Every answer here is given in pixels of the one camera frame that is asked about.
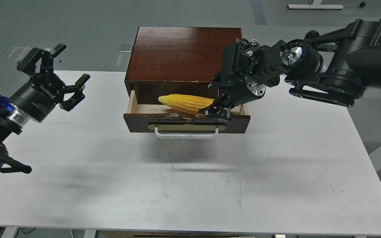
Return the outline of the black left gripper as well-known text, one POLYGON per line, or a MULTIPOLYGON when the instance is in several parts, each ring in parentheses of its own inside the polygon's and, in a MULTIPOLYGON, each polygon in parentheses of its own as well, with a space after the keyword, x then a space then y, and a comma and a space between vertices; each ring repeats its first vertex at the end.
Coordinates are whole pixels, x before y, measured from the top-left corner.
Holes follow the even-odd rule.
POLYGON ((59 103, 61 109, 71 111, 76 105, 84 100, 85 83, 91 78, 89 74, 83 74, 74 85, 65 86, 56 74, 54 74, 54 58, 66 49, 66 45, 58 44, 53 51, 34 47, 20 61, 17 62, 17 70, 30 77, 30 80, 17 90, 9 101, 18 109, 27 113, 35 121, 41 123, 59 103), (62 101, 65 94, 73 94, 67 100, 62 101))

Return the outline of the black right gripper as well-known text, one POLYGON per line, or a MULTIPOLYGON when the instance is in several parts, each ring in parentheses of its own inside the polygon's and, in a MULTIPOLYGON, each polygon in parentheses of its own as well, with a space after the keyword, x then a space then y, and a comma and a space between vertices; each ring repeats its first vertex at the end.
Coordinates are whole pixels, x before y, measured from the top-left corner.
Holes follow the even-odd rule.
POLYGON ((211 118, 231 121, 232 105, 241 105, 263 98, 266 87, 278 85, 270 59, 266 59, 268 45, 257 41, 235 39, 223 51, 220 71, 213 76, 209 89, 216 88, 216 99, 201 98, 198 113, 211 118))

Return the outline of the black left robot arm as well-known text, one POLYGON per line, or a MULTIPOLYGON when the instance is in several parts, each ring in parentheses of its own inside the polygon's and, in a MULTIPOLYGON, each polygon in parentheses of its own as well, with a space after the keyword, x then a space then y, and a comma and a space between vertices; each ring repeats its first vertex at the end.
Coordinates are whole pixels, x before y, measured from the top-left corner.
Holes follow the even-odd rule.
POLYGON ((66 85, 54 73, 54 59, 65 48, 64 44, 56 45, 53 50, 32 48, 17 62, 17 69, 28 75, 29 81, 9 98, 0 94, 0 173, 32 171, 30 166, 9 156, 3 142, 10 134, 21 134, 30 120, 41 123, 56 105, 70 111, 85 99, 83 90, 89 74, 83 74, 74 85, 66 85))

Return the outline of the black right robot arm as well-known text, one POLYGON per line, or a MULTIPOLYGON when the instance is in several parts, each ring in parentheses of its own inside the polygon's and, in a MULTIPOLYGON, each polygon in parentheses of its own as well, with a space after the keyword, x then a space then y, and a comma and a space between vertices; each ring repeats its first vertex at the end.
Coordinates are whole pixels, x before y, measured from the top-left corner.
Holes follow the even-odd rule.
POLYGON ((272 46, 235 39, 209 85, 217 98, 199 112, 231 121, 232 108, 261 99, 281 74, 295 97, 352 107, 368 87, 381 88, 381 19, 357 19, 322 35, 312 30, 304 39, 272 46))

